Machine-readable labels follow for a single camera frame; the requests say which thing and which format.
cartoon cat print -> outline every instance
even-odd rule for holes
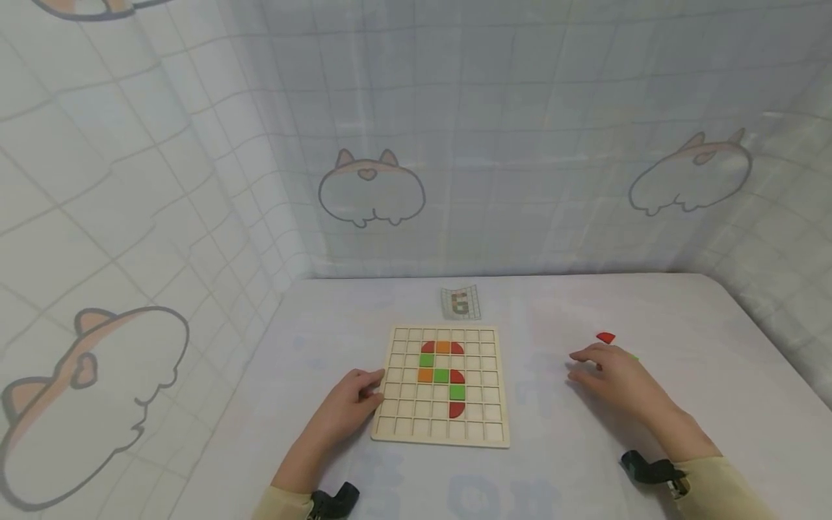
[[[399,166],[392,151],[382,152],[378,161],[356,161],[343,149],[318,186],[318,200],[334,218],[365,228],[373,220],[399,225],[414,218],[424,208],[425,195],[422,181]]]
[[[170,0],[32,0],[44,11],[65,20],[100,22],[129,17],[136,9],[150,7]]]
[[[754,159],[741,144],[745,128],[726,141],[705,142],[705,132],[658,161],[630,186],[633,209],[655,216],[668,206],[691,212],[734,195],[751,174]]]
[[[0,493],[24,511],[73,495],[142,436],[148,406],[176,381],[189,334],[185,318],[165,307],[84,309],[75,330],[52,375],[2,392],[9,427]]]

sleeve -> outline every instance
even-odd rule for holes
[[[269,486],[251,520],[306,520],[312,505],[311,495],[289,493]]]
[[[686,475],[688,493],[676,500],[685,520],[777,519],[726,458],[698,458],[676,467]]]

wrist strap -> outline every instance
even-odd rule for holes
[[[359,501],[361,492],[351,483],[345,482],[334,497],[320,489],[312,493],[312,511],[307,520],[340,520],[347,518]]]
[[[641,453],[633,449],[622,455],[621,465],[630,475],[630,478],[638,483],[666,483],[667,487],[673,492],[673,498],[681,498],[687,495],[688,488],[682,481],[685,472],[678,469],[666,458],[650,464],[642,457]]]

tabletop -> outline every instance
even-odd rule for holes
[[[567,354],[608,331],[637,355],[783,518],[832,510],[832,412],[737,303],[702,275],[305,280],[286,294],[171,518],[248,518],[318,403],[384,362],[396,324],[442,324],[440,288],[476,284],[503,352],[509,449],[374,441],[321,487],[361,491],[352,518],[675,518],[666,488],[617,461],[661,452],[566,382]]]

white curtain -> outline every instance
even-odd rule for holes
[[[309,276],[699,272],[832,404],[831,53],[832,2],[0,3],[0,517],[167,518]],[[91,372],[148,306],[186,346]],[[29,447],[137,374],[137,439]]]

